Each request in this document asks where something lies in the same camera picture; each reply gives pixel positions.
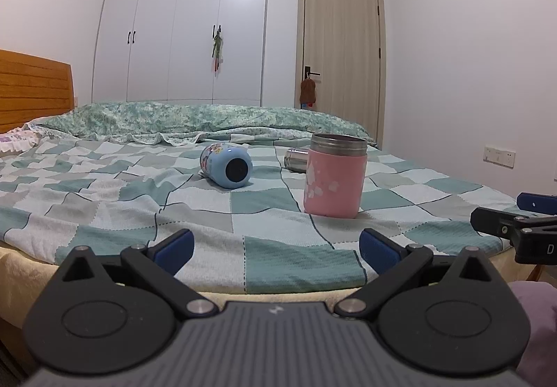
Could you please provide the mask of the pink steel cup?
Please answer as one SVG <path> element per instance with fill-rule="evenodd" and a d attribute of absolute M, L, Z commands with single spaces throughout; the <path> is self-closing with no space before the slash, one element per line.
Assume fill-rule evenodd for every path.
<path fill-rule="evenodd" d="M 354 218 L 360 209 L 366 165 L 365 140 L 314 133 L 307 159 L 304 211 L 333 218 Z"/>

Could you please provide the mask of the light blue cartoon cup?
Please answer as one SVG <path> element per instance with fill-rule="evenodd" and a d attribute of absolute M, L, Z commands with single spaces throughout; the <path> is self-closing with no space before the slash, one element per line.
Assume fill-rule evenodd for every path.
<path fill-rule="evenodd" d="M 225 189 L 238 189 L 248 184 L 253 163 L 241 146 L 215 143 L 206 146 L 199 157 L 203 175 Z"/>

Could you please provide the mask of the checkered green bed blanket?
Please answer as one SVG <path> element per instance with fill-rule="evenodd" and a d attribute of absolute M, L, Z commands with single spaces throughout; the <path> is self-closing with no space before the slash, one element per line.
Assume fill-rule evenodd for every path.
<path fill-rule="evenodd" d="M 200 146 L 46 140 L 1 162 L 1 290 L 34 297 L 77 246 L 115 255 L 192 230 L 195 252 L 178 277 L 202 292 L 289 294 L 350 289 L 374 278 L 358 250 L 371 227 L 402 246 L 454 255 L 503 240 L 477 233 L 472 211 L 512 211 L 488 186 L 367 152 L 352 219 L 307 214 L 304 175 L 283 165 L 283 146 L 253 144 L 253 173 L 228 191 L 200 173 Z"/>

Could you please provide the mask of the pink clothing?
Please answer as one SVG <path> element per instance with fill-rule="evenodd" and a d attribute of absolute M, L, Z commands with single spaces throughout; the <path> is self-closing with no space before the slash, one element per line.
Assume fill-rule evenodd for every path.
<path fill-rule="evenodd" d="M 546 282 L 509 284 L 529 317 L 531 335 L 516 369 L 532 386 L 557 386 L 557 291 Z"/>

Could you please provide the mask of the shiny steel canister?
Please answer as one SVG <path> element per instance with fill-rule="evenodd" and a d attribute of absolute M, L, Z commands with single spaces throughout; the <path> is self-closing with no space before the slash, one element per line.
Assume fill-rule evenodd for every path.
<path fill-rule="evenodd" d="M 308 149 L 292 147 L 284 155 L 284 167 L 295 173 L 305 173 L 307 171 L 308 157 Z"/>

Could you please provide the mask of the green floral quilt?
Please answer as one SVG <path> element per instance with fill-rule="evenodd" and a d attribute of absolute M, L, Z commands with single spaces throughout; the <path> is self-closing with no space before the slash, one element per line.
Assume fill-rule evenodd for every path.
<path fill-rule="evenodd" d="M 43 136 L 87 141 L 185 146 L 208 141 L 308 142 L 314 133 L 374 138 L 340 117 L 282 107 L 178 105 L 154 101 L 88 104 L 65 114 L 39 117 L 25 126 Z"/>

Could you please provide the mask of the brown plush hanging toy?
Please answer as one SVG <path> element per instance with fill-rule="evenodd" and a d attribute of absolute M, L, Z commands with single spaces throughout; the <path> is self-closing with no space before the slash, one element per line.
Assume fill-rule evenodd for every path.
<path fill-rule="evenodd" d="M 300 83 L 299 103 L 301 109 L 310 109 L 316 102 L 316 84 L 311 77 L 305 78 Z"/>

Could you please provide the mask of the green hanging ornament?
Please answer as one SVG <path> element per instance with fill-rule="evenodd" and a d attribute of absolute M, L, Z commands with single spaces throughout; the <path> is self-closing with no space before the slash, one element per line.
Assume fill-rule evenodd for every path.
<path fill-rule="evenodd" d="M 215 74 L 219 71 L 220 68 L 222 47 L 223 47 L 222 27 L 216 26 L 212 36 L 212 51 L 211 51 L 212 71 Z"/>

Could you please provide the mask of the wooden headboard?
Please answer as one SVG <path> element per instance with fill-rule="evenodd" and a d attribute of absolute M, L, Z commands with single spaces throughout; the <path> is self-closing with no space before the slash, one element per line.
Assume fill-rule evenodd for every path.
<path fill-rule="evenodd" d="M 74 109 L 69 64 L 8 50 L 0 51 L 0 64 L 1 133 Z"/>

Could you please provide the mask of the beige wooden door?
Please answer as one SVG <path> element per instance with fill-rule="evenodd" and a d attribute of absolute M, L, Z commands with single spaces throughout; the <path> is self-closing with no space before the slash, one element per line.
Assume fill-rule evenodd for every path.
<path fill-rule="evenodd" d="M 297 0 L 293 104 L 315 83 L 311 110 L 363 126 L 382 143 L 386 98 L 384 0 Z"/>

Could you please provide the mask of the white wardrobe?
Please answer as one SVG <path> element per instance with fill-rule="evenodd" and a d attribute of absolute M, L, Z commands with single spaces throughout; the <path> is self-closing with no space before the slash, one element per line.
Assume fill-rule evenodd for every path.
<path fill-rule="evenodd" d="M 104 0 L 92 101 L 260 105 L 265 12 L 266 0 Z"/>

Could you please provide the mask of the long white wall socket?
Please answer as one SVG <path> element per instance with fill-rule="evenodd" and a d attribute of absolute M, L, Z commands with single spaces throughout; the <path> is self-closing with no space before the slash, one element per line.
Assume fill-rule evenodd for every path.
<path fill-rule="evenodd" d="M 499 166 L 513 169 L 516 162 L 516 153 L 514 151 L 486 146 L 483 151 L 483 160 Z"/>

